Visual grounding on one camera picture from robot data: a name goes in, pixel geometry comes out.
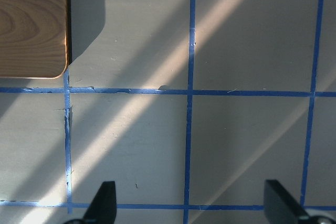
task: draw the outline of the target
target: wood grain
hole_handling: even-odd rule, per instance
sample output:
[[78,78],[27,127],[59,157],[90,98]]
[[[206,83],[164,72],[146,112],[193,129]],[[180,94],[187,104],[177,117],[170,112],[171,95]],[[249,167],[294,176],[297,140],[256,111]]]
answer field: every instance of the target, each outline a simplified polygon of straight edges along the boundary
[[61,75],[67,22],[67,0],[0,0],[0,77]]

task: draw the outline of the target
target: blue painter's tape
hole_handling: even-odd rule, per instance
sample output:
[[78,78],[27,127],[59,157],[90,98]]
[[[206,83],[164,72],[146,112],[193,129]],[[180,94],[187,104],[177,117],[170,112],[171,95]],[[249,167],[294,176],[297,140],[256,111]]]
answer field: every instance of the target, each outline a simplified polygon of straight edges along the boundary
[[158,90],[158,89],[116,89],[116,88],[95,88],[95,87],[71,87],[70,93],[126,93],[126,94],[188,94],[188,90]]
[[67,203],[57,203],[55,205],[41,204],[35,201],[8,201],[1,200],[0,206],[13,206],[13,207],[68,207]]
[[[184,170],[184,205],[189,205],[190,186],[190,155],[191,155],[191,127],[193,111],[193,86],[194,86],[194,56],[195,56],[195,24],[196,24],[196,0],[190,0],[190,23],[189,23],[189,59],[188,59],[188,93],[186,115],[186,138],[185,138],[185,170]],[[189,211],[183,210],[183,224],[188,224]]]
[[194,95],[222,95],[242,97],[310,97],[310,92],[295,91],[254,91],[254,90],[194,90]]
[[305,206],[306,209],[316,209],[321,211],[336,211],[336,206]]
[[251,205],[251,206],[239,206],[239,205],[190,205],[189,209],[192,210],[245,210],[245,211],[262,211],[264,206]]
[[311,73],[310,92],[315,92],[316,90],[316,77],[317,77],[317,67],[318,67],[318,59],[319,59],[319,51],[320,51],[320,37],[321,37],[321,28],[322,28],[323,2],[324,0],[318,0],[315,42],[314,42],[314,57],[313,57],[313,66],[312,66],[312,73]]
[[336,97],[336,92],[315,92],[317,97]]
[[88,208],[89,206],[89,203],[72,203],[72,207],[74,208]]
[[64,101],[65,101],[65,164],[66,164],[66,188],[68,214],[72,213],[72,183],[71,183],[71,144],[70,144],[70,90],[69,90],[69,70],[64,73]]
[[300,204],[303,206],[306,198],[307,189],[307,176],[308,176],[308,165],[309,165],[309,153],[310,153],[310,143],[311,143],[311,131],[313,124],[313,114],[314,114],[314,97],[309,100],[309,110],[308,110],[308,121],[307,121],[307,133],[306,133],[306,145],[304,149],[304,160],[303,160],[303,170],[302,170],[302,181],[301,181],[301,196]]
[[184,205],[152,205],[152,204],[118,204],[117,208],[120,209],[166,209],[166,210],[181,210]]
[[320,47],[320,36],[321,36],[321,26],[322,26],[322,13],[323,13],[323,0],[318,1],[318,10],[317,10],[317,20],[316,20],[316,32],[315,32],[315,44],[314,44],[314,57],[313,65],[311,71],[311,87],[310,92],[313,96],[310,97],[309,101],[309,111],[308,111],[308,120],[307,120],[307,133],[306,133],[306,146],[304,149],[304,160],[303,160],[303,169],[302,169],[302,180],[301,180],[301,196],[300,204],[303,206],[306,200],[306,191],[307,191],[307,177],[308,177],[308,168],[309,168],[309,154],[310,154],[310,144],[311,144],[311,132],[313,125],[313,115],[314,115],[314,103],[315,103],[315,92],[316,92],[316,77],[317,77],[317,68],[318,68],[318,59],[319,59],[319,47]]
[[0,88],[0,93],[64,93],[63,88]]

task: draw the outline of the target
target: wooden block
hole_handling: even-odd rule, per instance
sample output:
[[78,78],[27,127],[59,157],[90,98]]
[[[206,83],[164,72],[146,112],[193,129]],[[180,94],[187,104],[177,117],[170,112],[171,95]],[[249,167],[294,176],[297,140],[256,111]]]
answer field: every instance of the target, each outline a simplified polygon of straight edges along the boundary
[[56,78],[68,66],[67,0],[0,0],[0,77]]

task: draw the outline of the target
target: grid square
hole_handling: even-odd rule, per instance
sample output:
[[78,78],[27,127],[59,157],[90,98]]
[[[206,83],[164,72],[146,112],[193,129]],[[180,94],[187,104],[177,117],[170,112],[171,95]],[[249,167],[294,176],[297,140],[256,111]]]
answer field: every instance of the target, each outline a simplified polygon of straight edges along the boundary
[[336,99],[318,98],[314,106],[306,205],[335,206]]
[[0,94],[1,200],[65,200],[64,96]]
[[189,211],[189,224],[268,223],[263,211]]
[[[74,209],[74,215],[82,217],[86,209]],[[162,209],[118,209],[114,224],[125,223],[160,223],[179,224],[183,223],[182,210],[162,210]]]
[[72,0],[73,87],[186,89],[189,0]]
[[194,88],[309,91],[318,0],[196,0]]
[[308,101],[194,97],[190,203],[262,205],[265,179],[298,199]]
[[336,91],[336,0],[324,0],[317,90]]
[[114,180],[119,204],[182,204],[186,97],[73,94],[74,202]]
[[6,224],[61,224],[68,219],[66,208],[0,206],[1,222]]

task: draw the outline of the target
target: white floor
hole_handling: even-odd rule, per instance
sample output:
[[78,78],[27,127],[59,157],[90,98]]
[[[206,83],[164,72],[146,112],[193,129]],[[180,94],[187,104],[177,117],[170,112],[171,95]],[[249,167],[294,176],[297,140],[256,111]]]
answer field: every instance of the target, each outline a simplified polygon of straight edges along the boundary
[[105,180],[117,224],[267,223],[268,178],[336,213],[336,0],[321,34],[319,0],[71,2],[69,82],[0,79],[1,223],[80,217]]

